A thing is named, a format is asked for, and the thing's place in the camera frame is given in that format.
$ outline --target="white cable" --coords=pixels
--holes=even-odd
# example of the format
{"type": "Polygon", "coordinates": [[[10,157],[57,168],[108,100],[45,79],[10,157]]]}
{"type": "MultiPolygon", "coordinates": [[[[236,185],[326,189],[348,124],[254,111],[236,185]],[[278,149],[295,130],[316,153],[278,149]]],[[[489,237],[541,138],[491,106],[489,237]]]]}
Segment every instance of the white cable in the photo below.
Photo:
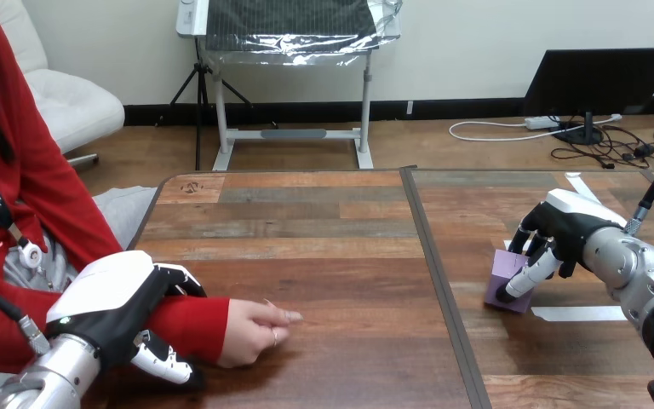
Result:
{"type": "MultiPolygon", "coordinates": [[[[603,121],[597,121],[593,122],[595,125],[600,125],[600,124],[606,124],[608,122],[613,122],[617,121],[620,119],[621,116],[618,114],[613,114],[609,119],[605,119],[603,121]]],[[[448,132],[450,132],[450,135],[454,136],[455,138],[461,140],[461,141],[472,141],[472,142],[511,142],[511,141],[527,141],[529,139],[536,139],[536,138],[542,138],[544,136],[549,136],[549,135],[555,135],[559,134],[560,132],[567,132],[569,130],[579,130],[581,129],[584,125],[576,126],[573,128],[568,128],[567,130],[554,130],[553,132],[546,132],[544,134],[539,134],[539,135],[531,135],[531,136],[522,136],[520,138],[466,138],[464,136],[459,136],[456,135],[452,130],[454,128],[457,128],[458,126],[463,126],[463,125],[491,125],[491,126],[506,126],[506,127],[525,127],[525,124],[498,124],[495,122],[480,122],[480,121],[466,121],[466,122],[458,122],[457,124],[452,125],[449,129],[448,132]]]]}

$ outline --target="white chair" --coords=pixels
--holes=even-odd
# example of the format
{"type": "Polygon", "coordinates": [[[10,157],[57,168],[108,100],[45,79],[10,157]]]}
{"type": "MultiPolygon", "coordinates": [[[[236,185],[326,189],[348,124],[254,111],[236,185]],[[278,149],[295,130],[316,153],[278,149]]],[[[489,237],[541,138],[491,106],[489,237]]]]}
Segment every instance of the white chair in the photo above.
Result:
{"type": "MultiPolygon", "coordinates": [[[[61,153],[123,127],[123,105],[116,96],[86,79],[49,70],[41,40],[21,0],[0,0],[0,24],[61,153]]],[[[91,154],[69,163],[98,159],[91,154]]]]}

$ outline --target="tripod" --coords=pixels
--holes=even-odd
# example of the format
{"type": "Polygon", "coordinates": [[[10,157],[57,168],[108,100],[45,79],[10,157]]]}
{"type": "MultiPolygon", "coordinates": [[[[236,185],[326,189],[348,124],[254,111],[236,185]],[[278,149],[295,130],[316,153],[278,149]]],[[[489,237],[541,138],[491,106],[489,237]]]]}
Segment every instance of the tripod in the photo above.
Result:
{"type": "MultiPolygon", "coordinates": [[[[174,95],[174,98],[172,98],[171,102],[169,103],[169,112],[174,110],[174,105],[176,104],[176,100],[179,99],[181,96],[181,93],[184,92],[184,89],[186,89],[186,86],[192,81],[192,78],[194,78],[195,75],[199,74],[197,82],[198,82],[198,90],[197,90],[197,157],[196,157],[196,165],[195,169],[200,170],[201,168],[201,160],[202,160],[202,106],[206,105],[207,107],[209,106],[209,97],[207,96],[207,83],[205,81],[206,75],[212,75],[214,74],[214,71],[202,61],[202,56],[199,53],[199,41],[194,38],[194,45],[197,49],[197,62],[194,63],[194,68],[192,69],[192,73],[189,74],[189,77],[186,78],[186,81],[181,85],[181,88],[179,88],[179,91],[177,91],[176,95],[174,95]]],[[[252,108],[253,105],[248,100],[244,95],[242,95],[239,91],[237,91],[234,87],[232,87],[227,81],[222,80],[222,84],[224,84],[227,89],[232,91],[233,94],[235,94],[248,108],[252,108]]],[[[159,117],[159,120],[157,121],[154,126],[160,126],[164,124],[164,115],[159,117]]]]}

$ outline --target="robotic arm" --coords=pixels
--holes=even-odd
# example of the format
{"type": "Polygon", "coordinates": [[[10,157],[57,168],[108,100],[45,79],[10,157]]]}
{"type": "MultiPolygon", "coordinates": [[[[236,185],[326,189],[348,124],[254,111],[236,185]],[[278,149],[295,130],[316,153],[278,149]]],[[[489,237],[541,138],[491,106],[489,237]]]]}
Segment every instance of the robotic arm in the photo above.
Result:
{"type": "MultiPolygon", "coordinates": [[[[508,248],[519,254],[534,233],[525,253],[528,262],[497,290],[496,298],[512,302],[556,270],[560,277],[570,277],[579,263],[605,283],[654,357],[654,246],[634,237],[648,209],[650,204],[641,202],[626,222],[577,193],[549,192],[520,223],[508,248]]],[[[654,381],[648,391],[654,401],[654,381]]]]}
{"type": "Polygon", "coordinates": [[[201,372],[144,325],[165,295],[206,297],[183,267],[126,251],[89,264],[46,316],[46,337],[19,321],[37,358],[0,388],[0,409],[78,409],[99,373],[133,363],[187,388],[201,372]]]}

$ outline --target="red sweater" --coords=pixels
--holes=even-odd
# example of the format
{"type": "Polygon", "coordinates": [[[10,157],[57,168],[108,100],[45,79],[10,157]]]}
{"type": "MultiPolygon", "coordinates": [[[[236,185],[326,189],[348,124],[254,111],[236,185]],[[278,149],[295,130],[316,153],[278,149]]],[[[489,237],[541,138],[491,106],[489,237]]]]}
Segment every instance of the red sweater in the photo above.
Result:
{"type": "MultiPolygon", "coordinates": [[[[1,27],[0,126],[16,153],[12,164],[0,157],[0,193],[21,232],[46,250],[43,229],[47,229],[79,271],[94,260],[121,251],[104,217],[51,138],[1,27]]],[[[46,312],[59,295],[4,282],[3,262],[12,245],[13,239],[0,228],[0,294],[43,329],[46,312]]],[[[171,297],[160,304],[148,325],[181,354],[216,361],[224,343],[228,305],[226,298],[171,297]]],[[[18,372],[31,357],[15,323],[0,312],[0,372],[18,372]]]]}

